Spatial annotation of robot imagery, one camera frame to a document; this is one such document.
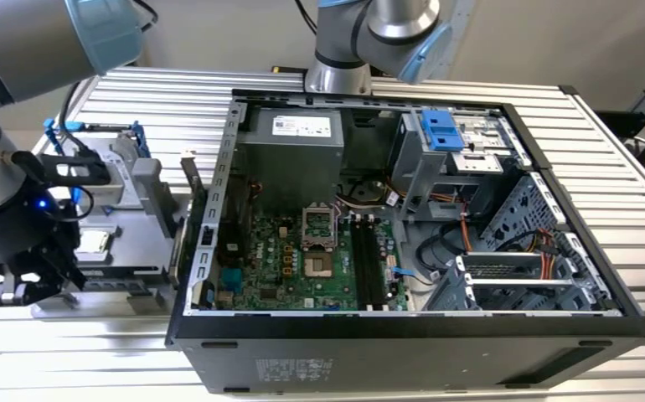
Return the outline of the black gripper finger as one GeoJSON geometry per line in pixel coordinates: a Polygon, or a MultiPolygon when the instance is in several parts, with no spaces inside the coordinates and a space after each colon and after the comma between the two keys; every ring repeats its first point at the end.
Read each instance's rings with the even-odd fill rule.
{"type": "Polygon", "coordinates": [[[82,291],[86,278],[77,267],[73,250],[48,246],[40,249],[38,254],[44,261],[44,269],[38,276],[44,282],[58,287],[72,283],[82,291]]]}
{"type": "Polygon", "coordinates": [[[0,307],[29,306],[56,296],[62,290],[64,283],[60,278],[44,278],[36,282],[22,281],[20,276],[6,273],[0,282],[0,307]]]}

